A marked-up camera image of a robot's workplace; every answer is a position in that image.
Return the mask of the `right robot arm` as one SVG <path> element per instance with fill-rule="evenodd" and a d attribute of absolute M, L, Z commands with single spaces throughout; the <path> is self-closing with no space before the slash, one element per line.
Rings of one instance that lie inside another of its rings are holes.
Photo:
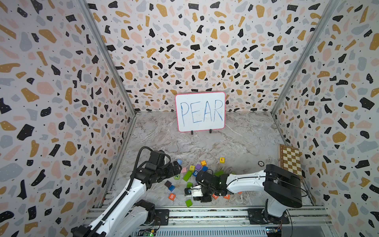
<path fill-rule="evenodd" d="M 219 176 L 200 171 L 196 186 L 186 188 L 184 194 L 200 202 L 210 202 L 212 197 L 226 197 L 240 192 L 264 191 L 270 198 L 265 207 L 248 209 L 251 225 L 289 224 L 285 212 L 289 208 L 301 208 L 302 188 L 300 177 L 276 165 L 250 174 L 227 174 Z"/>

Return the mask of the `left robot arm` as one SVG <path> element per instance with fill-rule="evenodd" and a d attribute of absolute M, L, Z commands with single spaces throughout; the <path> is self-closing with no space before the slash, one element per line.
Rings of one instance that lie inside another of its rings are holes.
<path fill-rule="evenodd" d="M 179 175 L 182 167 L 163 150 L 155 151 L 143 146 L 129 181 L 116 199 L 88 226 L 81 225 L 74 237 L 129 237 L 143 224 L 156 224 L 155 205 L 142 200 L 152 187 L 166 179 Z"/>

